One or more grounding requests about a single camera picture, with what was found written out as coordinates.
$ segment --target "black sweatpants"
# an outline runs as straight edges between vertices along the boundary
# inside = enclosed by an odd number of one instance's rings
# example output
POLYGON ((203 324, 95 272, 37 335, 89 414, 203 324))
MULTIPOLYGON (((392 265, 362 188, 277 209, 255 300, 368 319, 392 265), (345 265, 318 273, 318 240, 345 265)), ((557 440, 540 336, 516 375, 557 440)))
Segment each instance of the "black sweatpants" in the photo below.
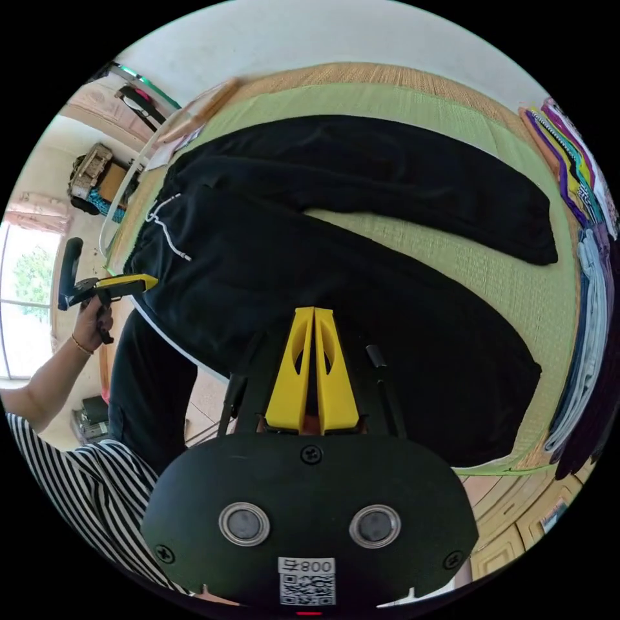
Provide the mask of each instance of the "black sweatpants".
POLYGON ((185 416, 198 368, 133 310, 120 336, 110 387, 110 438, 159 475, 185 450, 185 416))

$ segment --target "label sticker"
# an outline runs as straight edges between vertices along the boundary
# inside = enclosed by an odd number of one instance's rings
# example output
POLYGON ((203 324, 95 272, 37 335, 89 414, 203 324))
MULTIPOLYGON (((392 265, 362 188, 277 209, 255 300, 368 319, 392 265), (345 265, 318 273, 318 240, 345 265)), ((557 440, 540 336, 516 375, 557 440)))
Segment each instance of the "label sticker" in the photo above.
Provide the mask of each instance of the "label sticker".
POLYGON ((336 605, 332 557, 279 557, 281 605, 336 605))

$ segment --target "tree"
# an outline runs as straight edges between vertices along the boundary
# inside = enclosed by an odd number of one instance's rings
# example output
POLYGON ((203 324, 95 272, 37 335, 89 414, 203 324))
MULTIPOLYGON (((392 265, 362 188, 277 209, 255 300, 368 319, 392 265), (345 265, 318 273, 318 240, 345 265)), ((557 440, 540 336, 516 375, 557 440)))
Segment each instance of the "tree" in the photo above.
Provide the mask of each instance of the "tree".
MULTIPOLYGON (((15 264, 13 274, 17 299, 21 302, 49 304, 54 257, 45 248, 37 245, 29 254, 20 256, 15 264)), ((23 305, 20 309, 24 315, 34 315, 41 322, 49 316, 47 308, 23 305)))

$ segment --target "window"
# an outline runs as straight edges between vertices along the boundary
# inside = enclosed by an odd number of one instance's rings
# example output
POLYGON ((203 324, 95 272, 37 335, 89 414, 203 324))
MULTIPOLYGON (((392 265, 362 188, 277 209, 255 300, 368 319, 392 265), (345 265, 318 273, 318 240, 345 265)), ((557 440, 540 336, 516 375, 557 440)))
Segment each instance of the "window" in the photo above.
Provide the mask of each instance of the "window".
POLYGON ((50 304, 61 237, 0 225, 0 378, 29 379, 52 356, 50 304))

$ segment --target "white drawstring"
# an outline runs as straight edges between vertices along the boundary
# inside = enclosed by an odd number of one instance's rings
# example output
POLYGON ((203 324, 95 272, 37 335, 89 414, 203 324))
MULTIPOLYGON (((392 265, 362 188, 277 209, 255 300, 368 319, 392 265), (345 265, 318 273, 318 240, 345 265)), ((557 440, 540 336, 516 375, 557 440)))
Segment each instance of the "white drawstring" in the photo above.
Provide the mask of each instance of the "white drawstring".
POLYGON ((163 233, 166 236, 166 241, 168 241, 168 245, 170 247, 170 249, 177 254, 178 256, 180 256, 181 258, 184 258, 185 260, 192 260, 190 256, 187 256, 187 254, 185 254, 184 252, 181 252, 180 250, 177 250, 177 248, 175 248, 172 240, 170 239, 170 233, 168 232, 168 228, 167 226, 157 217, 157 214, 159 213, 160 209, 164 206, 167 205, 170 201, 174 200, 175 198, 178 198, 181 194, 175 194, 174 196, 168 198, 168 200, 164 200, 161 204, 159 204, 157 206, 157 208, 155 209, 155 211, 153 211, 152 213, 148 213, 147 214, 147 218, 146 221, 147 222, 155 222, 155 224, 159 224, 162 228, 163 228, 163 233))

